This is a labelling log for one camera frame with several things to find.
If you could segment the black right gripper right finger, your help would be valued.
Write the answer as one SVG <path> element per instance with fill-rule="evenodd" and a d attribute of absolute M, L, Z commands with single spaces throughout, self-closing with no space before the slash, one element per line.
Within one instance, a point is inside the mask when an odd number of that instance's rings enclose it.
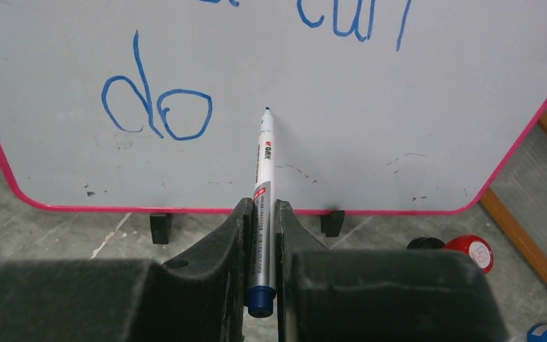
<path fill-rule="evenodd" d="M 443 249 L 329 249 L 275 208 L 280 341 L 506 341 L 482 270 Z"/>

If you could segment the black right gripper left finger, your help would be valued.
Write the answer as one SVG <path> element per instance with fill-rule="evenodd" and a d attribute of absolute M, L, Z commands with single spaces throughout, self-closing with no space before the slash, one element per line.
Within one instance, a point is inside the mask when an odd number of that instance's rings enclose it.
<path fill-rule="evenodd" d="M 252 209 L 164 263 L 0 262 L 0 341 L 241 341 Z"/>

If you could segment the white blue whiteboard marker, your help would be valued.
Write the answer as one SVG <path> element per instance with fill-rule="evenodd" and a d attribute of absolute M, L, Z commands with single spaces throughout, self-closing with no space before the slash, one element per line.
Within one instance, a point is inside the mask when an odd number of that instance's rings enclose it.
<path fill-rule="evenodd" d="M 265 108 L 257 150 L 253 194 L 253 228 L 251 266 L 248 281 L 248 313 L 254 318 L 267 318 L 274 311 L 276 298 L 275 251 L 275 152 L 274 116 Z"/>

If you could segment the pink-framed whiteboard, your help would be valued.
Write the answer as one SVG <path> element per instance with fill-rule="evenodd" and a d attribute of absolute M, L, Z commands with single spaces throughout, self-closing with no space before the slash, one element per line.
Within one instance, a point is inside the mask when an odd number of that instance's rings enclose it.
<path fill-rule="evenodd" d="M 61 211 L 226 212 L 273 113 L 302 213 L 472 206 L 547 108 L 547 1 L 0 1 L 0 168 Z"/>

